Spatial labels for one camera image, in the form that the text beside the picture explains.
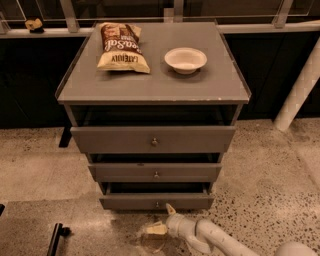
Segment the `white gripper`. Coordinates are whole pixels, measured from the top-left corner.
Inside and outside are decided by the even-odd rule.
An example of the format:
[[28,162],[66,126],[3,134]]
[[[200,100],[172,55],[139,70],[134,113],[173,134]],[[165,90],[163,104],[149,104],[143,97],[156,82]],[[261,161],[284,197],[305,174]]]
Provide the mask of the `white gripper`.
[[145,232],[147,234],[165,235],[168,230],[170,236],[184,239],[191,248],[204,253],[205,243],[196,238],[196,222],[176,213],[174,207],[169,203],[166,203],[166,209],[170,215],[166,220],[166,225],[159,221],[148,225]]

